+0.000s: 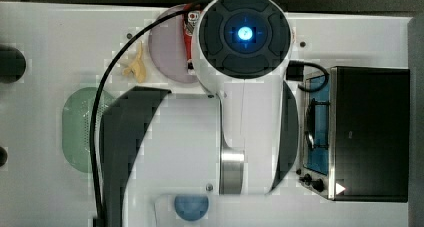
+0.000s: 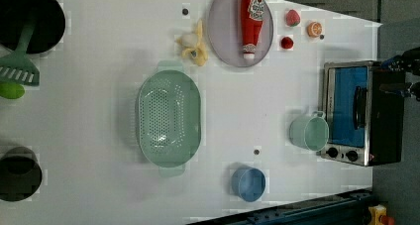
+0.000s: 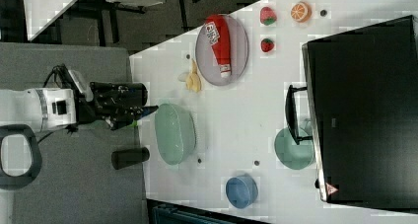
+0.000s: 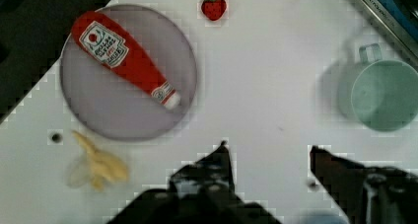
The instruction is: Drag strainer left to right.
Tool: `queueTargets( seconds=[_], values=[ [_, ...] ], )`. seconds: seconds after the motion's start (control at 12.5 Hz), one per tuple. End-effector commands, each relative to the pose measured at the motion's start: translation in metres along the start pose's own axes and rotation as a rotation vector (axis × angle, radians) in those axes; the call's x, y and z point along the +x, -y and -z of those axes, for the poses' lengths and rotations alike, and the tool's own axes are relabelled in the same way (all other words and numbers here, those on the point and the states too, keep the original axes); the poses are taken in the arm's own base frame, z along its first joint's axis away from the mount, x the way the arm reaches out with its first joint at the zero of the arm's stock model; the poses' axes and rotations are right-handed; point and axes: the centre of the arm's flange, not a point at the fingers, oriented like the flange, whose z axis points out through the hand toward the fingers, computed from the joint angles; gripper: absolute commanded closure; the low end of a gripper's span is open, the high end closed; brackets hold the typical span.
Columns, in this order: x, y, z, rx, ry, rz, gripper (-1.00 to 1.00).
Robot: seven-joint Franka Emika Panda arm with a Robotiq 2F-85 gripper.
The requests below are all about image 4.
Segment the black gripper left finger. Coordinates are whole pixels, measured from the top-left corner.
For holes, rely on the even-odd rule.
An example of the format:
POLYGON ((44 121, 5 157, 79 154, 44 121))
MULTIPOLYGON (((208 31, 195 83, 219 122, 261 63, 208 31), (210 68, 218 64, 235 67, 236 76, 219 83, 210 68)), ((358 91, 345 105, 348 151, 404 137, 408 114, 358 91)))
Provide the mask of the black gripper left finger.
POLYGON ((179 214, 220 214, 234 197, 232 161, 227 140, 209 155, 185 165, 169 180, 179 214))

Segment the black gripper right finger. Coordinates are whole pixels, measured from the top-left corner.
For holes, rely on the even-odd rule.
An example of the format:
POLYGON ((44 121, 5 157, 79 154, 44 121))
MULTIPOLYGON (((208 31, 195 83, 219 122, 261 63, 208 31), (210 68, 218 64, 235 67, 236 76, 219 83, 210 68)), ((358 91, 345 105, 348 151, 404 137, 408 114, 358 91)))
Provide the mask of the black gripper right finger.
POLYGON ((350 224, 417 224, 417 176, 404 170, 366 167, 318 146, 310 168, 350 224))

